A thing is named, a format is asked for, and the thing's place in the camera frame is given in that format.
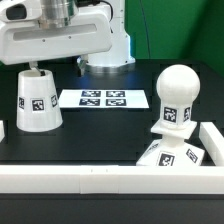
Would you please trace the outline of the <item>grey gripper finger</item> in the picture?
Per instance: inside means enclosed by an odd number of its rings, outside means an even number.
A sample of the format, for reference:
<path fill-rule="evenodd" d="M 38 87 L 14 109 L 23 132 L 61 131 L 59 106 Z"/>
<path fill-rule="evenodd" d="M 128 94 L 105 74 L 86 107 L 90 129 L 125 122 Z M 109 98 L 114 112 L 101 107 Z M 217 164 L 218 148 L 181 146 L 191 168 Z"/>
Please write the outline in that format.
<path fill-rule="evenodd" d="M 40 70 L 39 67 L 38 67 L 38 62 L 29 62 L 29 67 L 31 70 L 36 70 L 40 76 L 45 76 L 45 72 L 44 70 Z"/>
<path fill-rule="evenodd" d="M 88 63 L 88 56 L 87 55 L 81 55 L 77 59 L 77 65 L 78 65 L 78 70 L 79 70 L 79 76 L 83 76 L 85 73 L 85 67 L 86 64 Z"/>

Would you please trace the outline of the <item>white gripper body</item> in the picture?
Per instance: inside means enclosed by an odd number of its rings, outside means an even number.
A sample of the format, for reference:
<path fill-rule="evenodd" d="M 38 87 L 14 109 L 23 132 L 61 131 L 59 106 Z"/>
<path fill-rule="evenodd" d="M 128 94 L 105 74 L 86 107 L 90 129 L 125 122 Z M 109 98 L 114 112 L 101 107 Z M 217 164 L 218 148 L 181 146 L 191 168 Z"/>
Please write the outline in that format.
<path fill-rule="evenodd" d="M 34 63 L 105 52 L 111 10 L 75 0 L 0 0 L 0 62 Z"/>

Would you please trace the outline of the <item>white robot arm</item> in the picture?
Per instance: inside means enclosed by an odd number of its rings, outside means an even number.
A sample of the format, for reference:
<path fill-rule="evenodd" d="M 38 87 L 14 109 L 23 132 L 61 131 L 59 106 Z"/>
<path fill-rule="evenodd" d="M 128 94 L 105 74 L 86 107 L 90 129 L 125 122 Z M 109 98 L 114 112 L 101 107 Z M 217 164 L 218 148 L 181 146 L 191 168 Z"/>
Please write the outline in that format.
<path fill-rule="evenodd" d="M 0 0 L 0 62 L 75 56 L 81 71 L 116 72 L 135 62 L 125 0 Z"/>

